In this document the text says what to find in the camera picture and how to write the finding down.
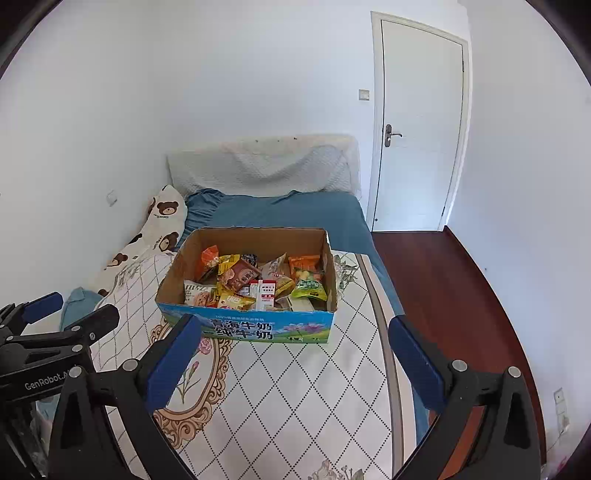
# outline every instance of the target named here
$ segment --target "brown ornate border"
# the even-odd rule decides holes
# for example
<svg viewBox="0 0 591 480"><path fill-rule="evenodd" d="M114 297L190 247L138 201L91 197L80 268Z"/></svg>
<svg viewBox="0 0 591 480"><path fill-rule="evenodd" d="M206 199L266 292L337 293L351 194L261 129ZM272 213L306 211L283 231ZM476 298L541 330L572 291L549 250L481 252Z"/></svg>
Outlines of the brown ornate border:
<svg viewBox="0 0 591 480"><path fill-rule="evenodd" d="M150 334L150 345L166 336L171 327L164 319L153 328ZM228 355L232 340L212 338L213 366L197 403L187 410L173 411L167 408L154 412L156 422L175 449L179 449L184 441L190 442L197 432L203 430L212 418L213 405L219 402L226 389L226 373L228 371Z"/></svg>

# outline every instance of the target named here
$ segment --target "blue milk carton box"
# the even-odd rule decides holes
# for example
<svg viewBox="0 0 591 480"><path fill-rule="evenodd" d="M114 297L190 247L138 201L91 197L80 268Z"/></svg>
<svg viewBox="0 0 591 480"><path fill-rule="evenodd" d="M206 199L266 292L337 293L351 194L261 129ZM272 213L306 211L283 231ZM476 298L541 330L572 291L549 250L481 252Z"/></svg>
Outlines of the blue milk carton box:
<svg viewBox="0 0 591 480"><path fill-rule="evenodd" d="M315 300L312 312L246 312L184 304L184 281L195 278L201 252L217 245L220 255L255 254L259 265L283 254L320 255L327 301ZM215 283L215 276L208 283ZM156 303L166 321L185 313L198 316L205 336L281 343L326 343L337 309L336 274L327 233L316 228L203 228L185 240L158 288Z"/></svg>

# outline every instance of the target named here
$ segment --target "blue fitted sheet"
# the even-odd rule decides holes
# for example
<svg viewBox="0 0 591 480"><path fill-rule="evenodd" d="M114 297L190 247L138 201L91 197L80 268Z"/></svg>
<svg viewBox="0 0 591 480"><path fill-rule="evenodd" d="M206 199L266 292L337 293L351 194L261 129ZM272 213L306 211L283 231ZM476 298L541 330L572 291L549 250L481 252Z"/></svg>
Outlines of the blue fitted sheet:
<svg viewBox="0 0 591 480"><path fill-rule="evenodd" d="M394 314L404 311L386 267L375 249L361 206L346 192L290 192L282 197L225 195L203 189L186 200L188 212L185 230L178 247L198 228L203 227L299 227L323 228L335 250L366 254L388 296ZM417 442L427 431L426 410L413 391Z"/></svg>

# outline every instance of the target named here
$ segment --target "wooden floor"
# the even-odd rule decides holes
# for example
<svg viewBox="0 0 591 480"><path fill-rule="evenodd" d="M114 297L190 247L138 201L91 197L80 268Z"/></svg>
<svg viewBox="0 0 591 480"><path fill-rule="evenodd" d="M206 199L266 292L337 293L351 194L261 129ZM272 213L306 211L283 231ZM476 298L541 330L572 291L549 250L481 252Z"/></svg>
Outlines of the wooden floor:
<svg viewBox="0 0 591 480"><path fill-rule="evenodd" d="M515 365L523 372L545 462L540 401L525 354L496 295L453 233L446 227L443 232L374 232L373 237L408 319L426 339L474 369L502 372ZM446 476L461 466L480 415L475 411L471 417Z"/></svg>

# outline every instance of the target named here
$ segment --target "silver bolt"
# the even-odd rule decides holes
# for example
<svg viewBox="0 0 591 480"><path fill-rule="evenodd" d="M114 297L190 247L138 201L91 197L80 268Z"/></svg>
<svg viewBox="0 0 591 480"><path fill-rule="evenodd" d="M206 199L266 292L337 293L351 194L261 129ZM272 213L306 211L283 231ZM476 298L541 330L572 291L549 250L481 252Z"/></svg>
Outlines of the silver bolt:
<svg viewBox="0 0 591 480"><path fill-rule="evenodd" d="M135 358L129 358L123 362L123 370L126 372L134 371L138 366L138 361Z"/></svg>
<svg viewBox="0 0 591 480"><path fill-rule="evenodd" d="M72 378L79 377L81 374L82 374L82 369L78 365L76 365L75 367L70 368L69 375Z"/></svg>
<svg viewBox="0 0 591 480"><path fill-rule="evenodd" d="M454 368L454 370L457 370L459 372L465 372L466 370L468 370L468 364L464 360L454 360L452 362L452 367Z"/></svg>
<svg viewBox="0 0 591 480"><path fill-rule="evenodd" d="M519 370L517 367L509 367L507 371L513 378L519 378L521 376L521 370Z"/></svg>

